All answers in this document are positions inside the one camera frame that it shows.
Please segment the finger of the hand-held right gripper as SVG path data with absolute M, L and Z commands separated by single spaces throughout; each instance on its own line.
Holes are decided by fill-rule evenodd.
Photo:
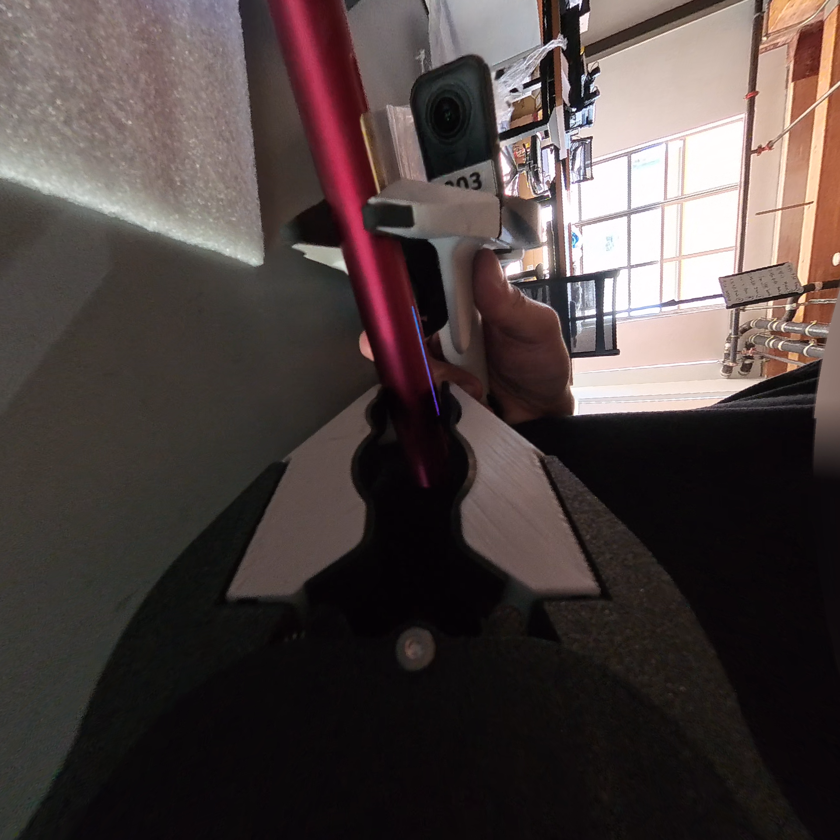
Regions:
M 283 227 L 289 246 L 307 259 L 336 270 L 347 270 L 339 230 L 329 203 L 322 199 L 292 218 Z
M 501 205 L 495 195 L 429 182 L 400 180 L 363 207 L 370 233 L 402 238 L 478 238 L 501 233 Z

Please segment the grey desk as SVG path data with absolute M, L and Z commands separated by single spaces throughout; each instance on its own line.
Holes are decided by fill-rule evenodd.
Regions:
M 261 265 L 2 178 L 2 838 L 166 567 L 375 382 L 346 276 L 284 238 L 322 192 L 268 3 L 237 3 Z

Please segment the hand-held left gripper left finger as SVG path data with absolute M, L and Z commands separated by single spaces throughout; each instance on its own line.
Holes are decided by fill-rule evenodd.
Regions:
M 371 434 L 372 387 L 283 462 L 285 471 L 226 593 L 227 602 L 312 603 L 307 584 L 363 539 L 352 465 Z

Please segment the red metallic tube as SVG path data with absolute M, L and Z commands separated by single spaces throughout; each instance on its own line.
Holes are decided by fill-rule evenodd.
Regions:
M 435 487 L 447 444 L 406 262 L 394 239 L 364 226 L 376 194 L 362 130 L 369 108 L 344 3 L 270 1 L 269 10 L 397 437 L 417 483 Z

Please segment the large paned window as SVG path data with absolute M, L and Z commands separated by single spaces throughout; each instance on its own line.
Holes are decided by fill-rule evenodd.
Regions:
M 743 123 L 603 157 L 572 187 L 575 270 L 618 270 L 620 318 L 713 306 L 736 258 Z

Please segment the white printed sign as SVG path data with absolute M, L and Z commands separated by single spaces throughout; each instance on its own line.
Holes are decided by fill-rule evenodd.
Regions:
M 721 276 L 719 286 L 727 309 L 799 297 L 805 293 L 790 262 Z

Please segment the white foam sheet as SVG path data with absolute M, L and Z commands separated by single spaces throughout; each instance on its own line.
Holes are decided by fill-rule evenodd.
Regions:
M 4 180 L 264 260 L 237 2 L 2 1 Z

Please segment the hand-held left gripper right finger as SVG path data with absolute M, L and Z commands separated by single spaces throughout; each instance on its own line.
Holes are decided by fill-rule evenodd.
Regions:
M 504 601 L 599 597 L 601 588 L 543 468 L 543 453 L 458 385 L 455 430 L 474 465 L 460 503 L 469 548 L 507 576 Z

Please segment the bundle of grey pipes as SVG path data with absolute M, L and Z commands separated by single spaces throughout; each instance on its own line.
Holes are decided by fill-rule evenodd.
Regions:
M 757 359 L 803 366 L 821 360 L 825 354 L 830 325 L 824 322 L 795 322 L 777 318 L 756 318 L 741 324 L 731 319 L 725 342 L 721 376 L 747 376 Z

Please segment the dark thin pipe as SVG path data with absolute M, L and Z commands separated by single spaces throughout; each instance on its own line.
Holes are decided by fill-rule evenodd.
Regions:
M 748 89 L 745 95 L 746 109 L 744 117 L 744 131 L 742 141 L 742 164 L 740 172 L 740 193 L 738 200 L 738 225 L 735 253 L 736 272 L 743 271 L 746 247 L 749 189 L 751 183 L 751 166 L 753 157 L 753 130 L 755 120 L 756 100 L 759 95 L 758 75 L 760 63 L 760 48 L 763 35 L 764 1 L 752 2 L 752 27 L 749 50 Z

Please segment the person's right hand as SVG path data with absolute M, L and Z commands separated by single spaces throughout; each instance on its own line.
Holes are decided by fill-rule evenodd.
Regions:
M 509 425 L 572 416 L 571 358 L 557 313 L 508 283 L 487 249 L 476 253 L 472 282 L 497 414 Z

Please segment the cluttered storage shelf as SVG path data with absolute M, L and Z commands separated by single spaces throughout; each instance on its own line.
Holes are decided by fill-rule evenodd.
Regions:
M 563 187 L 592 179 L 592 138 L 600 92 L 597 65 L 586 65 L 581 37 L 590 4 L 537 2 L 537 45 L 491 69 L 503 190 L 546 196 L 563 164 Z

